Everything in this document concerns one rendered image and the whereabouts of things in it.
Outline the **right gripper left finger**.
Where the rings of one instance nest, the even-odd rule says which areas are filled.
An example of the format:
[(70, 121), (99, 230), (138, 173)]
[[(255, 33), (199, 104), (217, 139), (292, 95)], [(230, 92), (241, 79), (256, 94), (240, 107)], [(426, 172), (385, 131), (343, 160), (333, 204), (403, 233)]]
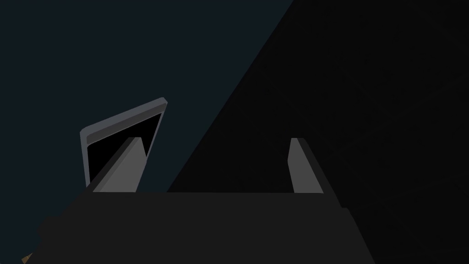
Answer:
[(147, 154), (142, 138), (129, 137), (86, 187), (86, 191), (134, 193), (146, 163)]

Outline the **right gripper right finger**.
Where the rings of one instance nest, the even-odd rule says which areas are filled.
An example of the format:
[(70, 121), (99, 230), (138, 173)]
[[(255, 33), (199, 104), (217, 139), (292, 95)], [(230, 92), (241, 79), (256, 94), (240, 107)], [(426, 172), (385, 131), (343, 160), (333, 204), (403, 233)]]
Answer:
[(332, 192), (306, 139), (292, 138), (290, 140), (287, 162), (295, 193)]

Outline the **grey framed black screen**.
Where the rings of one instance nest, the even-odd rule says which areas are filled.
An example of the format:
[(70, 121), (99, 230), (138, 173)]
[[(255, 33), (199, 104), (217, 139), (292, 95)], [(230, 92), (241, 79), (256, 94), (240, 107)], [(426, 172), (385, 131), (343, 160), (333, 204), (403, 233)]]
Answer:
[(167, 105), (165, 98), (155, 99), (80, 131), (86, 187), (127, 138), (142, 138), (148, 160)]

